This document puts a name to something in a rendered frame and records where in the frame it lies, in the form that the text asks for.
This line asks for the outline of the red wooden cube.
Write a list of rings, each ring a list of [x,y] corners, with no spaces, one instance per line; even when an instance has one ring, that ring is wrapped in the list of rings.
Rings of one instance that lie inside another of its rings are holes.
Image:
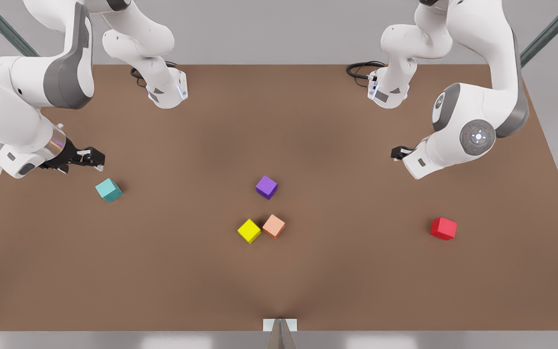
[[[458,224],[445,217],[438,217],[432,223],[430,235],[441,240],[451,240],[456,236]]]

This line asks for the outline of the silver frame post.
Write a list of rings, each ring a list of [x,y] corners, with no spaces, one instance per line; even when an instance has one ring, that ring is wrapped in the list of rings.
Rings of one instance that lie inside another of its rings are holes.
[[[558,35],[558,15],[521,52],[521,68],[524,68],[538,53],[540,53],[556,35]]]
[[[37,51],[0,15],[0,34],[24,57],[40,57]]]
[[[270,332],[267,349],[296,349],[292,336],[297,331],[296,318],[265,318],[262,325],[262,331]]]

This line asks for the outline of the teal wooden cube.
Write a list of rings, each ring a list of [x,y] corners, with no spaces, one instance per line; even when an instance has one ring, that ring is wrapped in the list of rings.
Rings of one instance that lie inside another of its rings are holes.
[[[95,189],[99,193],[100,197],[109,203],[115,201],[115,199],[121,197],[123,194],[117,183],[110,178],[107,178],[96,185]]]

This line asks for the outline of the purple wooden cube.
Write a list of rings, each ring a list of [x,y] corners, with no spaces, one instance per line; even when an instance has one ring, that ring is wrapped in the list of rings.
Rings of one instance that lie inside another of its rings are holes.
[[[278,184],[267,176],[263,176],[255,186],[255,190],[265,199],[270,200],[277,191]]]

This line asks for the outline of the peach wooden cube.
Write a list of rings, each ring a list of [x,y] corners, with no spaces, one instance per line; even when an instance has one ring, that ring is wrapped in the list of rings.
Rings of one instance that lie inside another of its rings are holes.
[[[264,223],[262,226],[262,230],[275,240],[278,238],[279,234],[281,234],[284,228],[284,221],[273,214],[270,215],[270,217],[266,220],[266,223]]]

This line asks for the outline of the yellow wooden cube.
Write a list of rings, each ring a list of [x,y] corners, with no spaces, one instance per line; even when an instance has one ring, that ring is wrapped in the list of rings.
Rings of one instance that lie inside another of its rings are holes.
[[[248,219],[237,231],[248,244],[251,244],[261,234],[262,230],[252,220]]]

